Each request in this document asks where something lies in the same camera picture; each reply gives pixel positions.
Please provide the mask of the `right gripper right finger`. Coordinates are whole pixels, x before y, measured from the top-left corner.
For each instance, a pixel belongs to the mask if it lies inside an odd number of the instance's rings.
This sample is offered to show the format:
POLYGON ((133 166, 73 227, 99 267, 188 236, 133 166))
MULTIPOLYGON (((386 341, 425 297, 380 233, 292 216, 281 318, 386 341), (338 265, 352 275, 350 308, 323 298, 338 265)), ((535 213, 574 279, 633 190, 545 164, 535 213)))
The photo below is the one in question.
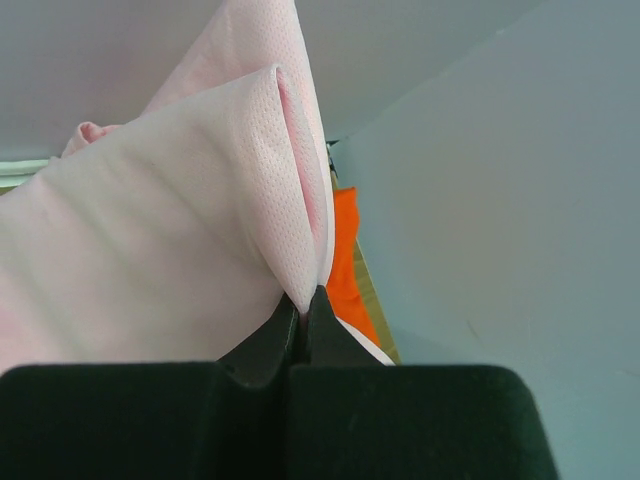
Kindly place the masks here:
POLYGON ((385 366, 338 322, 325 289, 288 379, 292 479, 554 479, 529 388, 493 365, 385 366))

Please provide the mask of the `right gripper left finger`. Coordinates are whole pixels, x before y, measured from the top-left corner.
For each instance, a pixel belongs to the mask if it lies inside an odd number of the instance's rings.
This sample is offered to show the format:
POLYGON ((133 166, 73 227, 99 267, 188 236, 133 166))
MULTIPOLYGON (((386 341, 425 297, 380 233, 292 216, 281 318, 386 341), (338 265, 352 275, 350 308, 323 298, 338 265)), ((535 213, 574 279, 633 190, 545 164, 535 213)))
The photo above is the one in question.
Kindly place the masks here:
POLYGON ((281 479, 288 298, 217 361, 30 365, 1 378, 5 479, 281 479))

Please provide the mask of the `pink t shirt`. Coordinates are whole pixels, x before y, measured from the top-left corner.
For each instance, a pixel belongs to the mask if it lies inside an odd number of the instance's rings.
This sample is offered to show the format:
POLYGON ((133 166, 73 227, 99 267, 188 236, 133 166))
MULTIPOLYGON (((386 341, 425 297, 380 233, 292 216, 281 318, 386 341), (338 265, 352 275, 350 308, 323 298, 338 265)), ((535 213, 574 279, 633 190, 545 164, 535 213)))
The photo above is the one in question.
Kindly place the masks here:
POLYGON ((1 198, 1 367, 215 360, 330 277, 333 191, 295 4, 227 1, 144 112, 1 198))

